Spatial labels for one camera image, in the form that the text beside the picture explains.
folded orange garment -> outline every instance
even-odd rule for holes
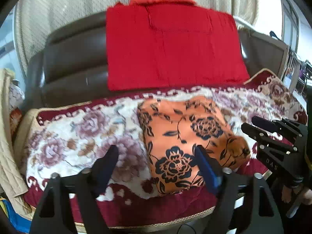
[[[149,99],[138,107],[152,177],[163,195],[204,185],[193,150],[202,145],[222,167],[236,169],[251,152],[235,136],[212,99],[173,102]]]

folded red blanket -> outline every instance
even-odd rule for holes
[[[229,14],[183,4],[107,10],[108,87],[242,83],[249,78]]]

black cable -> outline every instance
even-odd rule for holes
[[[190,225],[188,225],[188,224],[182,224],[178,229],[177,229],[177,234],[179,233],[179,230],[181,229],[181,227],[183,226],[183,225],[186,225],[186,226],[189,226],[193,231],[194,231],[194,233],[196,234],[196,230],[192,227],[192,226],[190,226]]]

silver bolt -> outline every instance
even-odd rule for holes
[[[230,168],[228,168],[228,167],[224,167],[224,168],[222,169],[222,171],[223,171],[224,173],[227,173],[227,174],[232,173],[232,170],[231,170]]]
[[[52,173],[50,178],[57,178],[59,177],[60,175],[58,173]]]
[[[84,168],[81,173],[82,174],[87,174],[87,173],[90,173],[91,172],[91,168]]]
[[[254,177],[257,179],[262,179],[262,174],[261,173],[255,173]]]

window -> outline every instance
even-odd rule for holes
[[[282,40],[297,52],[299,38],[299,20],[294,7],[289,0],[282,1],[283,30]]]

